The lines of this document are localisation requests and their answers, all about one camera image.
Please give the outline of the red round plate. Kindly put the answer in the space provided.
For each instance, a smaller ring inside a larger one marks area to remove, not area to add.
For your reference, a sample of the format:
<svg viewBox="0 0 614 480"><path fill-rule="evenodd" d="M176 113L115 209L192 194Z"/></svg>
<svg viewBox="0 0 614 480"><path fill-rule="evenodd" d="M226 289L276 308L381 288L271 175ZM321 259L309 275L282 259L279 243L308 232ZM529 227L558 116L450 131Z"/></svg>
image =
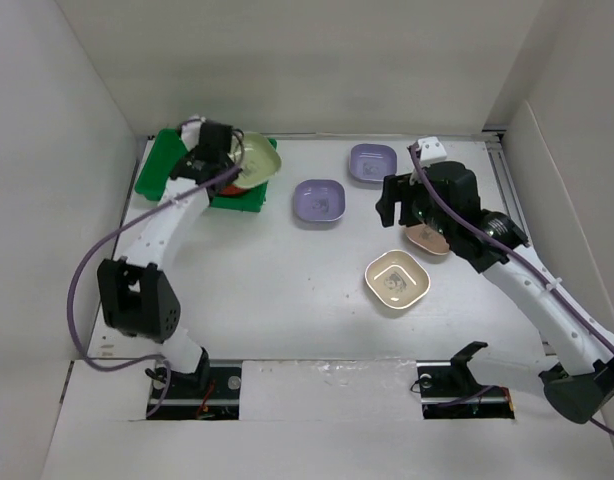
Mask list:
<svg viewBox="0 0 614 480"><path fill-rule="evenodd" d="M239 197L248 192L248 189L243 189L235 185L228 185L219 193L219 195L224 197Z"/></svg>

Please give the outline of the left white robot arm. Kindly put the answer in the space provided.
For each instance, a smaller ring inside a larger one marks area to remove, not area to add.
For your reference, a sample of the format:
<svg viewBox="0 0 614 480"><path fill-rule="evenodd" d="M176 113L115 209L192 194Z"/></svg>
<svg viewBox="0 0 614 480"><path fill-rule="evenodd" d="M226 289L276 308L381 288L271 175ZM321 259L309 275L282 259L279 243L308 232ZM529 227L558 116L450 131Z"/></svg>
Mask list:
<svg viewBox="0 0 614 480"><path fill-rule="evenodd" d="M97 280L106 326L158 344L173 383L195 397L209 387L209 356L179 325L166 270L195 220L237 178L244 146L241 131L204 118L185 122L180 139L186 153L169 171L154 214L119 259L101 262Z"/></svg>

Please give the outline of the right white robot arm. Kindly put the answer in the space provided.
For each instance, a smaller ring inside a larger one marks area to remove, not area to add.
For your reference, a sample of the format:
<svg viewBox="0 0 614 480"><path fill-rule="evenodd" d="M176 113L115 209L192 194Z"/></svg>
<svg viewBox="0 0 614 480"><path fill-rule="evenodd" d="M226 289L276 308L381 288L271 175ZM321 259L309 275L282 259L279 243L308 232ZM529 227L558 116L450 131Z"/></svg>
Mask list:
<svg viewBox="0 0 614 480"><path fill-rule="evenodd" d="M471 170L444 161L388 175L376 210L383 227L430 227L516 304L556 353L557 363L538 377L561 416L585 424L614 396L614 334L549 273L509 216L482 208Z"/></svg>

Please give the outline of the cream square bowl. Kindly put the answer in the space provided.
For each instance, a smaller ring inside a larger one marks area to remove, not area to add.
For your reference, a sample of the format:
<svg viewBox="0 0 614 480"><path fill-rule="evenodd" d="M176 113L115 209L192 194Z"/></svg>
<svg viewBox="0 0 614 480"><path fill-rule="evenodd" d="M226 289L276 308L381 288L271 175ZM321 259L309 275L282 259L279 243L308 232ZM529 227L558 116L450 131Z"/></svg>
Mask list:
<svg viewBox="0 0 614 480"><path fill-rule="evenodd" d="M365 269L365 283L386 307L405 311L420 301L430 290L428 272L403 250L385 252Z"/></svg>

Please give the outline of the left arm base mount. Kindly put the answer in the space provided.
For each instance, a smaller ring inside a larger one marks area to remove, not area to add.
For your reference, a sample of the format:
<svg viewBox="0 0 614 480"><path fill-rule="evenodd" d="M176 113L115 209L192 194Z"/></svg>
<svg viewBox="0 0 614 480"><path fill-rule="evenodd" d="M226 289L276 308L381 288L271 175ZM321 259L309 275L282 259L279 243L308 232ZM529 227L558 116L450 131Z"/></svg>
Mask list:
<svg viewBox="0 0 614 480"><path fill-rule="evenodd" d="M197 389L174 374L167 394L148 420L235 421L239 419L242 366L240 361L211 360L208 379Z"/></svg>

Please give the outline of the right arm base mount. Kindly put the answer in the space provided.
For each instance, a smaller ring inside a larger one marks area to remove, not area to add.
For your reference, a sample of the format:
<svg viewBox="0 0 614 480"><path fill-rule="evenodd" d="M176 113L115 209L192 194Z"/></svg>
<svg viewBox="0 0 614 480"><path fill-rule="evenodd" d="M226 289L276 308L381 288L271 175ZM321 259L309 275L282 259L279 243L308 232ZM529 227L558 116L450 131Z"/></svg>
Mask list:
<svg viewBox="0 0 614 480"><path fill-rule="evenodd" d="M410 392L419 396L424 420L514 420L509 390L479 384L466 367L421 361Z"/></svg>

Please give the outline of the green square bowl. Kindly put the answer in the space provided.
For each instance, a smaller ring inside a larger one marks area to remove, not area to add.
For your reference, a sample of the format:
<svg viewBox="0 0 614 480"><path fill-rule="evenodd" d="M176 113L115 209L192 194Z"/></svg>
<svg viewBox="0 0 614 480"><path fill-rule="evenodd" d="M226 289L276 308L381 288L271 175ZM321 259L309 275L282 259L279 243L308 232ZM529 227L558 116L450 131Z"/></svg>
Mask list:
<svg viewBox="0 0 614 480"><path fill-rule="evenodd" d="M241 172L233 181L237 188L250 190L266 183L282 167L282 159L271 140L260 133L246 132Z"/></svg>

